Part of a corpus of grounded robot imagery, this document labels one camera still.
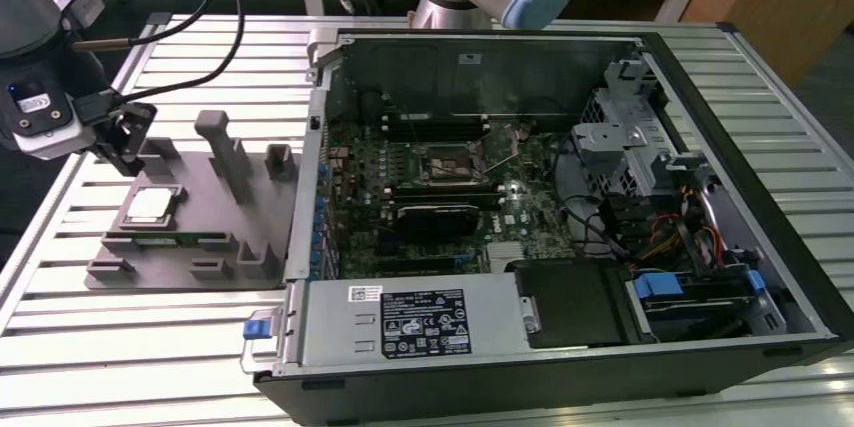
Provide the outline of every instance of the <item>motherboard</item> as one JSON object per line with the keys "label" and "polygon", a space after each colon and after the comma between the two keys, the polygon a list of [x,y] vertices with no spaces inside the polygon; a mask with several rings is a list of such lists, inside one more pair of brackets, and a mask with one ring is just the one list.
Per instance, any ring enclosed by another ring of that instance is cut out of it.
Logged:
{"label": "motherboard", "polygon": [[337,277],[486,273],[504,271],[497,256],[572,257],[552,179],[562,137],[520,119],[333,123]]}

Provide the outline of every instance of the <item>power supply label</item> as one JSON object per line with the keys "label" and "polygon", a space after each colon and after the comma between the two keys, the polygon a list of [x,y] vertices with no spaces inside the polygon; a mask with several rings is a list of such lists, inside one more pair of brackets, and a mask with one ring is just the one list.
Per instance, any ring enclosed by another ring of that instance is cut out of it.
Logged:
{"label": "power supply label", "polygon": [[386,293],[381,318],[388,359],[472,354],[462,289]]}

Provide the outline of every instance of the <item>cpu holder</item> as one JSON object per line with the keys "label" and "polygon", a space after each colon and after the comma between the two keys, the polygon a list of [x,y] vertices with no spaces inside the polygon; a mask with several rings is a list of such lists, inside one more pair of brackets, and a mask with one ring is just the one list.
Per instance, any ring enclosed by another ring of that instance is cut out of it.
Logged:
{"label": "cpu holder", "polygon": [[150,138],[146,167],[89,264],[90,289],[254,290],[282,283],[297,196],[298,155],[287,144],[247,154],[229,116],[202,111],[211,145],[183,152]]}

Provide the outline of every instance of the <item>slotted metal table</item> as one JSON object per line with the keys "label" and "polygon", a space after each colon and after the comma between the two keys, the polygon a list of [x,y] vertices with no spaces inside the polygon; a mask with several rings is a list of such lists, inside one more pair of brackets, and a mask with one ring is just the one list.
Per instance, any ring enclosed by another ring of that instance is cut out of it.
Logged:
{"label": "slotted metal table", "polygon": [[[149,35],[186,16],[146,27]],[[118,76],[129,92],[198,77],[219,64],[234,16],[138,47]],[[322,27],[406,27],[405,19],[250,17],[231,68],[209,85],[151,99],[151,135],[207,150],[194,120],[225,109],[249,151],[299,150],[310,86],[306,42]],[[576,31],[662,34],[828,274],[854,305],[854,169],[792,92],[739,34],[710,24],[558,22]],[[677,118],[689,145],[692,133]],[[131,181],[93,156],[73,156],[0,274],[0,418],[5,426],[287,426],[287,415],[243,374],[242,324],[281,291],[90,291],[97,255]],[[397,425],[853,425],[854,357],[777,370],[721,394]]]}

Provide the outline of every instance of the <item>blue latch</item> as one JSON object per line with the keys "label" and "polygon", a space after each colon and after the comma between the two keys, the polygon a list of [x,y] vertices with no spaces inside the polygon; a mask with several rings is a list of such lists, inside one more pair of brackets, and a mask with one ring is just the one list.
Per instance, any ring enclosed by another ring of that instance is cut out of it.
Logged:
{"label": "blue latch", "polygon": [[763,278],[763,274],[759,270],[748,271],[748,279],[751,279],[751,285],[753,286],[753,290],[757,293],[765,290],[765,279]]}
{"label": "blue latch", "polygon": [[258,340],[273,337],[271,319],[250,319],[243,323],[243,339]]}
{"label": "blue latch", "polygon": [[638,298],[646,299],[660,295],[682,295],[682,285],[677,274],[656,272],[644,274],[634,281]]}

